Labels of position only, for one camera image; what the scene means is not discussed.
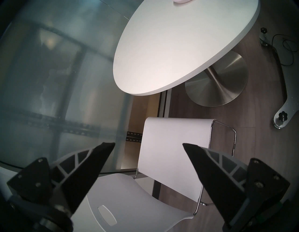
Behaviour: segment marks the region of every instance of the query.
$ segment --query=stainless steel base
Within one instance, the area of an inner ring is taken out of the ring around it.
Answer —
[[[221,106],[234,100],[245,88],[248,69],[244,59],[234,51],[185,82],[192,101],[201,106]]]

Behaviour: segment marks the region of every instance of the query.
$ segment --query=white round table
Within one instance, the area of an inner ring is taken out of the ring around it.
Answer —
[[[150,95],[193,78],[248,33],[259,11],[259,0],[144,0],[115,52],[117,86]]]

